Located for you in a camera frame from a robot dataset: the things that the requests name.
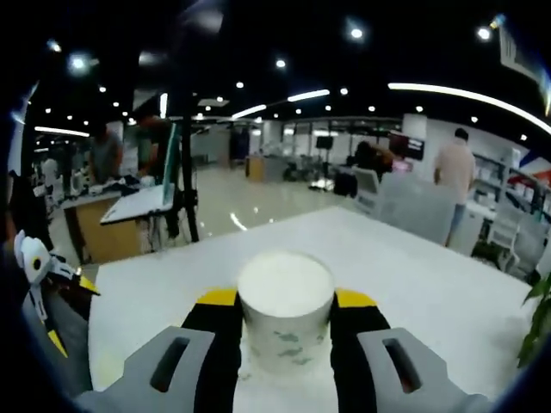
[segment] black ceiling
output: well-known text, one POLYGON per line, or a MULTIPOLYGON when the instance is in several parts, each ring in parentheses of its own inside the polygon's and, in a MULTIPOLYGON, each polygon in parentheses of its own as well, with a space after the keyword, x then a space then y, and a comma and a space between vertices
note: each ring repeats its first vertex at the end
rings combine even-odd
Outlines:
MULTIPOLYGON (((193 64, 186 63, 194 72, 189 74, 193 91, 198 97, 229 100, 209 114, 227 116, 257 104, 285 101, 300 92, 329 89, 330 96, 283 102, 260 115, 317 117, 325 114, 329 104, 331 115, 370 115, 367 107, 374 105, 376 115, 400 116, 421 105, 428 116, 438 119, 469 124, 471 116, 477 116, 477 127, 508 139, 518 140, 525 133, 530 137, 526 145, 546 151, 549 136, 514 114, 458 97, 387 89, 388 82, 444 85, 492 96, 542 117, 536 83, 500 65, 497 33, 486 43, 476 36, 478 27, 505 13, 519 39, 548 62, 545 17, 527 3, 522 9, 503 1, 473 0, 389 5, 347 0, 187 3, 194 6, 184 16, 184 30, 192 30, 189 21, 194 15, 218 9, 224 16, 217 34, 203 32, 182 40, 183 49, 195 51, 193 64), (363 42, 350 40, 351 27, 363 30, 363 42), (284 70, 276 68, 277 59, 286 60, 284 70), (237 89, 237 81, 245 87, 237 89), (341 96, 341 87, 350 93, 341 96), (294 112, 298 107, 300 116, 294 112)), ((170 77, 187 74, 174 67, 169 72, 166 59, 153 67, 140 67, 139 55, 144 50, 158 56, 172 52, 180 33, 174 30, 180 4, 144 3, 129 9, 114 2, 71 3, 53 25, 51 37, 62 53, 49 52, 41 63, 29 121, 85 130, 84 120, 123 119, 122 111, 132 111, 135 88, 170 92, 170 77), (66 62, 75 52, 98 60, 89 75, 68 74, 66 62), (100 85, 107 88, 106 93, 99 92, 100 85), (112 102, 120 106, 114 108, 112 102), (46 114, 45 108, 52 112, 46 114)))

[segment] man in pink shirt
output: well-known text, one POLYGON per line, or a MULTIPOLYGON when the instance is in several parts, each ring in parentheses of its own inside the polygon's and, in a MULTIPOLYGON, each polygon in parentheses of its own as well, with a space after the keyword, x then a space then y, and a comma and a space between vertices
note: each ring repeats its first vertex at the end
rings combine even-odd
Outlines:
POLYGON ((451 221, 446 246, 457 226, 461 223, 465 212, 465 203, 469 189, 474 182, 474 156, 467 146, 468 133, 464 129, 455 131, 455 138, 446 144, 436 156, 434 182, 452 188, 457 195, 454 217, 451 221))

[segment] man in gray shirt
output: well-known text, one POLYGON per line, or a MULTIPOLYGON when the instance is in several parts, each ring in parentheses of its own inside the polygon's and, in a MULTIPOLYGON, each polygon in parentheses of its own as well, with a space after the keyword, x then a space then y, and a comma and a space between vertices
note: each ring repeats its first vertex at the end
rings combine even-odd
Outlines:
POLYGON ((122 160, 122 143, 116 133, 107 129, 104 124, 94 127, 91 131, 90 180, 92 183, 105 183, 110 177, 119 173, 122 160))

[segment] shiny floor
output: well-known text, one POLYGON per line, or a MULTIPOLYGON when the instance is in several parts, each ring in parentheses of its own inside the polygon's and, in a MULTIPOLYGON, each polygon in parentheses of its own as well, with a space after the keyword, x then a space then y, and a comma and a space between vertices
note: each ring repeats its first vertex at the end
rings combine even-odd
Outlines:
MULTIPOLYGON (((312 191, 308 189, 306 182, 250 182, 245 177, 243 168, 230 170, 208 166, 198 170, 195 178, 199 191, 196 220, 200 239, 247 231, 255 226, 269 225, 280 219, 335 205, 352 207, 350 199, 333 193, 312 191)), ((183 233, 174 243, 168 241, 162 221, 164 248, 184 246, 190 240, 184 211, 180 212, 180 219, 183 233)), ((49 230, 55 252, 64 256, 71 265, 77 266, 77 255, 72 247, 62 210, 53 213, 49 230)), ((94 280, 97 268, 97 265, 89 264, 84 271, 94 280)))

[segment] paper cup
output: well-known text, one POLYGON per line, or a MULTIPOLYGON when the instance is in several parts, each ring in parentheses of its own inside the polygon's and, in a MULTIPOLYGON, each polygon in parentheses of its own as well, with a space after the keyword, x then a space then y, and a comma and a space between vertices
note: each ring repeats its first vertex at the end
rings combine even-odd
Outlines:
POLYGON ((269 373, 300 373, 327 355, 335 286, 324 264, 293 251, 262 253, 242 269, 238 293, 252 364, 269 373))

